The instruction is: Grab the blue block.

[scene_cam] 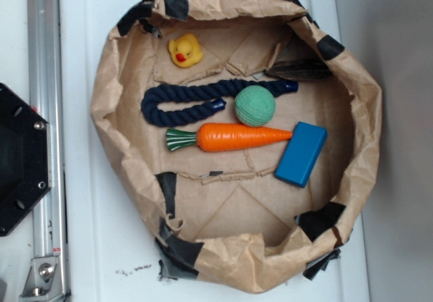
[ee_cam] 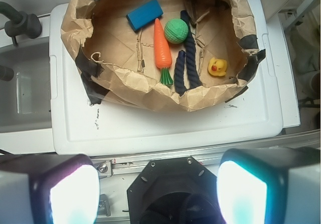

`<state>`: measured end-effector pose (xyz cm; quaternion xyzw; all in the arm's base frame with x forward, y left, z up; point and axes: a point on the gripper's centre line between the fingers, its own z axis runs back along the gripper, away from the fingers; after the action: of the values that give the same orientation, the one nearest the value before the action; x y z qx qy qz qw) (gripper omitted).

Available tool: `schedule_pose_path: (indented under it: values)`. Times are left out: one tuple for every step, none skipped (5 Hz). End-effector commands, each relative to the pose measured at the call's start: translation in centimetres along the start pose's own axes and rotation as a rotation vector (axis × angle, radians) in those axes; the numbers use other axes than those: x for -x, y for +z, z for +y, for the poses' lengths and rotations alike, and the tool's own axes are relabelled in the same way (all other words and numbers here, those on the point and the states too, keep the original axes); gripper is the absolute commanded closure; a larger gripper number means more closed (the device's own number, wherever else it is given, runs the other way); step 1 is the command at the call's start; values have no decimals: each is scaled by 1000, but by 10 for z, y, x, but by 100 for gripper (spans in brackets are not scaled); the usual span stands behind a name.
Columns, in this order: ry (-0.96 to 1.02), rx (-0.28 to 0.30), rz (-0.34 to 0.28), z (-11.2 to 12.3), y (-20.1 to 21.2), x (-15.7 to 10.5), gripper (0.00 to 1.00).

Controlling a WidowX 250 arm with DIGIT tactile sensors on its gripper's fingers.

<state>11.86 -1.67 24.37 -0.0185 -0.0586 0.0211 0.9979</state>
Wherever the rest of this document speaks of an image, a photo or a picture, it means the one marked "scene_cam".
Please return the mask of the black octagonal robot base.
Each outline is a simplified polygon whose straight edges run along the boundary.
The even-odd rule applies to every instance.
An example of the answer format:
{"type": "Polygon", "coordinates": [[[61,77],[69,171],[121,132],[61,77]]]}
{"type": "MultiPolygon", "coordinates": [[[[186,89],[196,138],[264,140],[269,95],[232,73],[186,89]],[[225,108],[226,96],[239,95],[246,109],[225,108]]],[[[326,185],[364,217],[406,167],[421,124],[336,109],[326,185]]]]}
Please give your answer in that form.
{"type": "Polygon", "coordinates": [[[1,236],[10,235],[50,189],[48,126],[1,84],[1,236]]]}

